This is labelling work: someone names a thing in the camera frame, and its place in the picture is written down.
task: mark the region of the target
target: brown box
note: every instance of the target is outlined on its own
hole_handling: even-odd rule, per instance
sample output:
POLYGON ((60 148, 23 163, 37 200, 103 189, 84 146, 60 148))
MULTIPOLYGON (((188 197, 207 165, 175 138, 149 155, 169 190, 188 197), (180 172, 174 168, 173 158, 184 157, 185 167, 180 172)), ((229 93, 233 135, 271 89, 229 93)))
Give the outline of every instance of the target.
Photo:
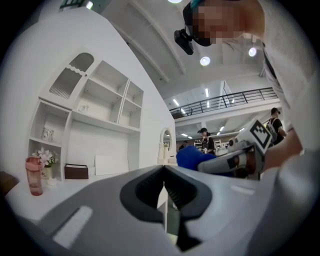
POLYGON ((64 178, 69 180, 88 180, 88 166, 66 163, 64 166, 64 178))

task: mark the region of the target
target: pink water bottle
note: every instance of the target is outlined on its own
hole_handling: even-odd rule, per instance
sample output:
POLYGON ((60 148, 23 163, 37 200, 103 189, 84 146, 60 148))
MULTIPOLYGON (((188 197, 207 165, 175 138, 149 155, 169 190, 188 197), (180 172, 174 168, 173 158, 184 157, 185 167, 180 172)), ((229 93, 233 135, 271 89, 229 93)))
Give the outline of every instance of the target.
POLYGON ((26 176, 28 178, 30 192, 33 196, 42 195, 41 174, 42 170, 40 158, 30 156, 25 160, 26 176))

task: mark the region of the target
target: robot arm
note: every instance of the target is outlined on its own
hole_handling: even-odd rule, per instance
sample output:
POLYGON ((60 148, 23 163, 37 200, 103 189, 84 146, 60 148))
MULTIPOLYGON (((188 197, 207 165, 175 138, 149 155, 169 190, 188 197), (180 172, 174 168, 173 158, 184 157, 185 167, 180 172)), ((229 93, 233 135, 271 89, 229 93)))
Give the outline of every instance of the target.
POLYGON ((254 154, 255 174, 259 174, 264 166, 264 154, 271 142, 271 134, 261 122, 254 119, 247 129, 241 131, 229 141, 228 154, 198 164, 197 170, 202 173, 219 174, 233 173, 246 169, 247 154, 254 154))

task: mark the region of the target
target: white ceiling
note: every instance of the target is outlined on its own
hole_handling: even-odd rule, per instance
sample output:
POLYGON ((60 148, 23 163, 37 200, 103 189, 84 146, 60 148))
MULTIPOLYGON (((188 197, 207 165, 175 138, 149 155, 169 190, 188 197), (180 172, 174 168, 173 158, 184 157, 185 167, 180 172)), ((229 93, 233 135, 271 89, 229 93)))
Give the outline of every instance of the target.
MULTIPOLYGON (((238 132, 242 128, 246 128, 254 118, 257 118, 260 122, 263 123, 270 118, 270 111, 266 110, 256 113, 237 115, 230 118, 207 121, 206 128, 209 133, 211 133, 211 135, 216 135, 220 131, 220 128, 222 126, 224 126, 224 129, 221 131, 220 135, 234 133, 238 132)), ((200 134, 198 134, 198 131, 201 128, 201 123, 178 126, 175 128, 176 140, 188 140, 187 137, 184 137, 181 134, 191 136, 193 139, 200 138, 201 136, 200 134)))
POLYGON ((187 55, 175 43, 174 31, 184 28, 182 10, 189 1, 112 0, 100 12, 128 43, 164 99, 261 71, 263 54, 259 52, 253 58, 248 55, 251 37, 241 38, 236 50, 222 44, 203 47, 194 42, 194 54, 187 55), (209 66, 200 65, 203 56, 210 57, 209 66))

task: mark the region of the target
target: white table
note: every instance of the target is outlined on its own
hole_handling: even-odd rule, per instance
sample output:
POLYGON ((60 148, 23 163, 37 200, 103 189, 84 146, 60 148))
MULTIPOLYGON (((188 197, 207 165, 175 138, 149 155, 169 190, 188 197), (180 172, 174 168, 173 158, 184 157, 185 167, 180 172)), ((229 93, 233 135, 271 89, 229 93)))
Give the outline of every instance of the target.
POLYGON ((64 182, 58 183, 56 186, 49 186, 42 179, 43 194, 34 196, 30 193, 27 180, 20 181, 5 196, 10 204, 13 212, 37 224, 43 216, 45 216, 55 206, 71 197, 89 184, 117 176, 119 174, 109 175, 90 175, 89 179, 66 179, 64 182))

